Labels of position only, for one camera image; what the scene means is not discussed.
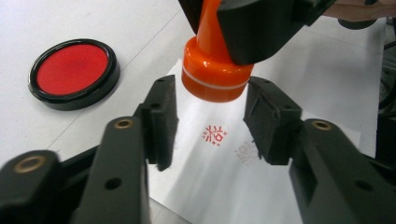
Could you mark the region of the red ink pad black case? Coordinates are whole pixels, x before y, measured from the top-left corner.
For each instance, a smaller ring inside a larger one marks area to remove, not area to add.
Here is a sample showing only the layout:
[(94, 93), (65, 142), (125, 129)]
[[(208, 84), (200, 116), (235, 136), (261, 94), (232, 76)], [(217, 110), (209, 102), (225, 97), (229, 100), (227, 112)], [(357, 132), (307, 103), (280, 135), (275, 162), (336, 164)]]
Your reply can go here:
[(114, 50), (94, 39), (73, 39), (43, 52), (28, 78), (30, 93), (49, 108), (71, 111), (105, 98), (120, 78)]

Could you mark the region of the white table cover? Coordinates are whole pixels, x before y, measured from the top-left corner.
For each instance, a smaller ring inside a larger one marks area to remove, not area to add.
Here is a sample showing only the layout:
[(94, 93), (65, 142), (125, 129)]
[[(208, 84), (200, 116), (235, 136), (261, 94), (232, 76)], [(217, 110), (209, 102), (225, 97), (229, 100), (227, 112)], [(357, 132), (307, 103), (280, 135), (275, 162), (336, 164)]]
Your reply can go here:
[[(384, 20), (348, 30), (322, 17), (262, 63), (342, 65), (356, 88), (348, 95), (346, 125), (360, 133), (359, 150), (374, 156), (384, 35)], [(31, 150), (69, 159), (97, 146), (106, 125), (132, 115), (157, 78), (180, 74), (191, 37), (177, 0), (0, 0), (0, 167)], [(29, 91), (31, 67), (47, 49), (77, 38), (113, 48), (120, 79), (94, 105), (51, 109)], [(150, 198), (154, 224), (190, 224)]]

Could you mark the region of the white paper sheet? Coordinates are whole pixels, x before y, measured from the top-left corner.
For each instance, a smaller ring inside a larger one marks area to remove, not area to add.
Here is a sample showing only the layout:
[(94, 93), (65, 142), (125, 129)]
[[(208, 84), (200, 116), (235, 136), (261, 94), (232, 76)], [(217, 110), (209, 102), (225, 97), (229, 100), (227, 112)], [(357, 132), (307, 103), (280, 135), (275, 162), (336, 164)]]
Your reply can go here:
[[(304, 118), (333, 121), (359, 143), (360, 133), (346, 124), (355, 78), (342, 65), (265, 62), (253, 74), (274, 82)], [(258, 155), (243, 121), (246, 98), (209, 103), (176, 86), (174, 158), (165, 172), (151, 172), (151, 197), (190, 224), (302, 224), (288, 167)]]

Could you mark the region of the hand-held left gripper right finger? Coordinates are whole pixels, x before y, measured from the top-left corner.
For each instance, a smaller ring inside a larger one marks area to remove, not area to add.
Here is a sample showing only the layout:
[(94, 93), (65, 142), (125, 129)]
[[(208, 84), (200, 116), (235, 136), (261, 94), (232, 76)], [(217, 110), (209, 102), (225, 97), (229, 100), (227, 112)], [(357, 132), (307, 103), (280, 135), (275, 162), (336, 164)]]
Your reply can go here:
[(289, 165), (304, 224), (396, 224), (396, 169), (361, 154), (335, 124), (301, 119), (276, 84), (251, 77), (244, 122), (271, 165)]

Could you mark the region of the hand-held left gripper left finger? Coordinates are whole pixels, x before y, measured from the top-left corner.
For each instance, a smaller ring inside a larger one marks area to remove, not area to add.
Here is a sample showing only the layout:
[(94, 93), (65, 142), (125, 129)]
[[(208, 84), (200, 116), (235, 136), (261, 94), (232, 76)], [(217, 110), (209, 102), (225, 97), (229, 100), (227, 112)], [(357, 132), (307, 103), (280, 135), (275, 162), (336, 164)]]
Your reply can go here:
[(71, 224), (151, 224), (147, 165), (171, 165), (177, 124), (176, 78), (161, 77), (131, 117), (107, 124)]

